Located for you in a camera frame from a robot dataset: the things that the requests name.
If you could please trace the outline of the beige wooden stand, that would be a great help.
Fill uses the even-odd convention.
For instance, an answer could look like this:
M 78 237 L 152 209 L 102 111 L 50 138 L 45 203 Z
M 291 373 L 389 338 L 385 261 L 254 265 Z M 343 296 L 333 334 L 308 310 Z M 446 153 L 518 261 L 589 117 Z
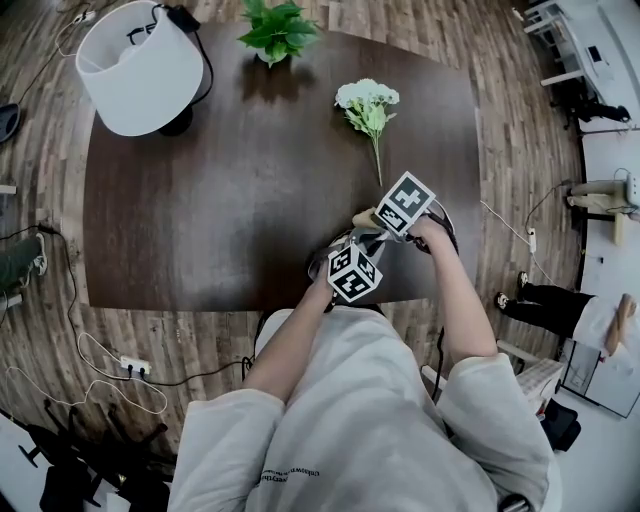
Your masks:
M 624 243 L 624 219 L 640 223 L 640 178 L 627 169 L 624 179 L 594 180 L 573 186 L 566 198 L 571 208 L 614 221 L 613 243 Z

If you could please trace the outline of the white table lamp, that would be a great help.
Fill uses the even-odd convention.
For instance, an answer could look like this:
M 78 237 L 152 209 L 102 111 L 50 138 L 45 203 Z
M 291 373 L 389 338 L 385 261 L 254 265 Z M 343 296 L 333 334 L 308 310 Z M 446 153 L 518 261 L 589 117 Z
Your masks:
M 182 5 L 136 0 L 98 21 L 81 42 L 76 70 L 103 124 L 138 137 L 184 133 L 213 70 L 198 30 Z

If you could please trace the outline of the white office desk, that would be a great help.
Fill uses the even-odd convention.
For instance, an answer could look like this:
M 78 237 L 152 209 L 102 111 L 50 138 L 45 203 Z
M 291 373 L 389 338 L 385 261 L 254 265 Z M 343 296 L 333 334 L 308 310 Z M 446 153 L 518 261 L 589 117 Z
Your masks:
M 527 34 L 551 35 L 567 73 L 602 101 L 625 88 L 640 101 L 640 0 L 529 0 L 521 19 Z

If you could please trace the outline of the person's left forearm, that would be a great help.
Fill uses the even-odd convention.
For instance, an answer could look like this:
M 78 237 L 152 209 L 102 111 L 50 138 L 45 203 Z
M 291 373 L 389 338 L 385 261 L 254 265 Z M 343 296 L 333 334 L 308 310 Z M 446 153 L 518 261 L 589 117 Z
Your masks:
M 243 381 L 244 389 L 269 394 L 286 403 L 305 373 L 314 338 L 333 292 L 321 273 L 282 324 Z

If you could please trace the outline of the person's right forearm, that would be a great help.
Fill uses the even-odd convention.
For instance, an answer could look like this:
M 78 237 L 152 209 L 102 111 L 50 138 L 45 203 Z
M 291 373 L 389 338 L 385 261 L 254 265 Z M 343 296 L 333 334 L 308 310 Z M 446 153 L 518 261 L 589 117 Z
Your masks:
M 454 363 L 495 357 L 496 338 L 486 311 L 444 227 L 421 217 L 409 230 L 429 249 L 444 314 L 445 338 Z

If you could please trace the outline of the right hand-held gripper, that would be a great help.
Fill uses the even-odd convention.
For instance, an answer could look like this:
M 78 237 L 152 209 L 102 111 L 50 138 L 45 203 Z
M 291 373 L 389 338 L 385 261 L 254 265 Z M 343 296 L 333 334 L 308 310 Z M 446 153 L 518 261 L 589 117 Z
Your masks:
M 374 212 L 374 222 L 390 233 L 396 242 L 413 243 L 429 254 L 429 247 L 409 233 L 422 217 L 428 217 L 446 232 L 455 250 L 458 244 L 455 227 L 436 195 L 410 172 L 405 172 L 384 195 Z

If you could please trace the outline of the white artificial flower bouquet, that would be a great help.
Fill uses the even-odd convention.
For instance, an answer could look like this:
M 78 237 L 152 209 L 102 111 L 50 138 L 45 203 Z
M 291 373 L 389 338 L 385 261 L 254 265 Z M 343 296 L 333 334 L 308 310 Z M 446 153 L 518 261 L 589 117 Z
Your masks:
M 371 78 L 339 87 L 334 105 L 343 110 L 345 118 L 356 131 L 366 134 L 372 143 L 379 185 L 383 185 L 380 163 L 380 138 L 388 121 L 396 114 L 386 113 L 387 106 L 400 102 L 399 93 Z

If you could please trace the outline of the grey round device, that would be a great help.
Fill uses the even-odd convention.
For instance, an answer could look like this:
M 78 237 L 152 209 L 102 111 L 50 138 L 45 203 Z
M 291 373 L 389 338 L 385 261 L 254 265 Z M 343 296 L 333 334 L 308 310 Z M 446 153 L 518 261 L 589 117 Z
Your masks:
M 0 106 L 0 144 L 8 141 L 19 127 L 21 109 L 17 103 Z

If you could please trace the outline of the pale yellow sponge piece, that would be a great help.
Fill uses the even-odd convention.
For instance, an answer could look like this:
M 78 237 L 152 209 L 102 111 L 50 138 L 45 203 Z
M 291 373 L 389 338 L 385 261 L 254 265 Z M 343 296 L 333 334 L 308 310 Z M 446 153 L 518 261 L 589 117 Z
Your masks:
M 376 208 L 368 208 L 352 217 L 352 224 L 355 228 L 361 229 L 384 229 L 384 223 L 376 215 Z

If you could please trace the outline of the person's light grey shirt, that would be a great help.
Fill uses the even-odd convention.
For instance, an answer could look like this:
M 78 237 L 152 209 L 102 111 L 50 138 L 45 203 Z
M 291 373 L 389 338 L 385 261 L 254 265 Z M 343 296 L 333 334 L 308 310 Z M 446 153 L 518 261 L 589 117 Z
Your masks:
M 253 389 L 187 410 L 168 512 L 560 512 L 560 472 L 508 357 L 456 364 L 437 400 L 381 314 L 323 320 L 289 402 Z

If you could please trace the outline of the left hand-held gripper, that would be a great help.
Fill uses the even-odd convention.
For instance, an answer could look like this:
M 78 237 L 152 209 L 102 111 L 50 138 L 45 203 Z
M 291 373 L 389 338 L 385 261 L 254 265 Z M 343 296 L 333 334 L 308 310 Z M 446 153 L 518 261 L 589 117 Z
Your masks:
M 354 227 L 315 251 L 308 259 L 307 273 L 314 280 L 324 262 L 332 304 L 352 304 L 374 291 L 383 274 L 378 268 L 389 233 L 386 229 Z

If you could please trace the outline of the black office chair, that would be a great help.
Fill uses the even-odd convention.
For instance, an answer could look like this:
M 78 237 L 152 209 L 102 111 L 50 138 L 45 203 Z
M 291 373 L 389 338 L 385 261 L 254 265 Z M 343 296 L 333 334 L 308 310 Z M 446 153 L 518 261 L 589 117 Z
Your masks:
M 51 406 L 46 399 L 44 410 L 57 430 L 27 425 L 34 448 L 20 449 L 30 463 L 42 455 L 50 464 L 39 501 L 42 512 L 83 512 L 86 504 L 98 506 L 95 494 L 103 482 L 129 503 L 129 512 L 167 512 L 173 477 L 165 470 L 175 467 L 176 458 L 151 450 L 152 442 L 168 430 L 166 424 L 159 423 L 150 434 L 134 440 L 111 407 L 108 418 L 113 427 L 94 441 L 76 432 L 76 407 L 70 408 L 67 423 L 62 424 Z

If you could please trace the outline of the white patterned box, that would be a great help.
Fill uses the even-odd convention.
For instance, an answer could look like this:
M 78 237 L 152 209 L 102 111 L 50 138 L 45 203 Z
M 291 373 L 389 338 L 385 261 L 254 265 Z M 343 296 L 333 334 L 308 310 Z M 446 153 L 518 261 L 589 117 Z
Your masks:
M 524 369 L 516 376 L 516 381 L 529 402 L 542 403 L 556 393 L 564 370 L 563 363 L 544 359 Z

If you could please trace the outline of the potted green plant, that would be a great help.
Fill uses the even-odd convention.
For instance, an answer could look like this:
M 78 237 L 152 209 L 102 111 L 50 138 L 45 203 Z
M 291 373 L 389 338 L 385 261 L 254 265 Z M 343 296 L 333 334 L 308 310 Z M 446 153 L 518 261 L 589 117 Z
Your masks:
M 268 7 L 264 0 L 243 0 L 243 17 L 251 29 L 238 38 L 256 50 L 269 68 L 301 51 L 319 37 L 319 25 L 302 16 L 303 9 L 293 0 Z

